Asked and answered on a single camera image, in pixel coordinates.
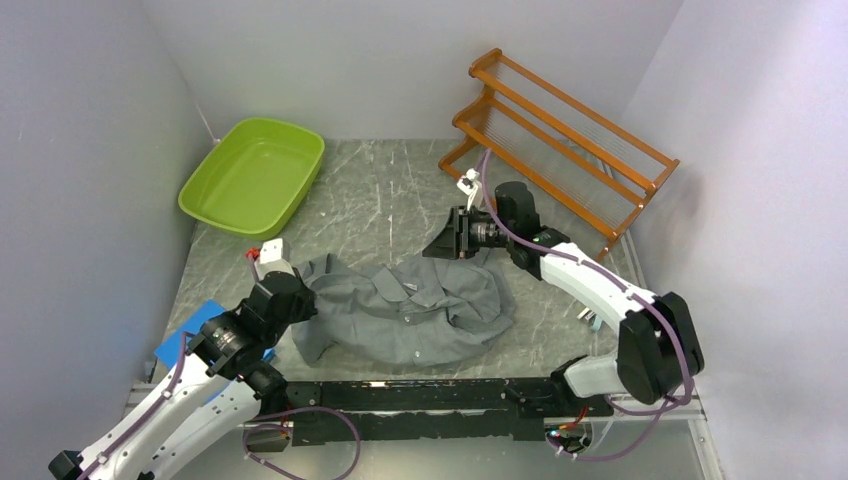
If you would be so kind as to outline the grey button-up shirt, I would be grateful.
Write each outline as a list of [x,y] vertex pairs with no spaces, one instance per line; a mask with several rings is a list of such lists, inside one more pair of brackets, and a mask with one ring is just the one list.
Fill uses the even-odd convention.
[[459,363],[489,351],[517,308],[489,249],[468,260],[416,255],[360,270],[327,254],[300,273],[317,313],[293,326],[292,339],[309,364],[333,346],[397,367]]

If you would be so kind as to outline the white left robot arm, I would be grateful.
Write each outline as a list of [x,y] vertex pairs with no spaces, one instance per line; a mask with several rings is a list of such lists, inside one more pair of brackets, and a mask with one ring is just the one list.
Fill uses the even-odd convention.
[[266,352],[316,314],[300,273],[271,271],[239,305],[178,344],[176,364],[117,425],[49,463],[55,479],[169,479],[228,430],[272,420],[289,405],[287,381]]

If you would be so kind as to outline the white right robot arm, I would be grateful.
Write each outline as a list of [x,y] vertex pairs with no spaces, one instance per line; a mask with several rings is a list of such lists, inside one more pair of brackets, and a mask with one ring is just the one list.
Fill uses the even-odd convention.
[[613,352],[570,360],[557,371],[560,381],[549,391],[555,410],[572,415],[590,397],[621,394],[646,405],[690,400],[704,359],[680,295],[636,286],[542,224],[522,182],[498,185],[493,199],[478,179],[463,177],[457,186],[467,201],[451,208],[424,256],[470,259],[482,248],[503,248],[515,266],[572,296],[616,335]]

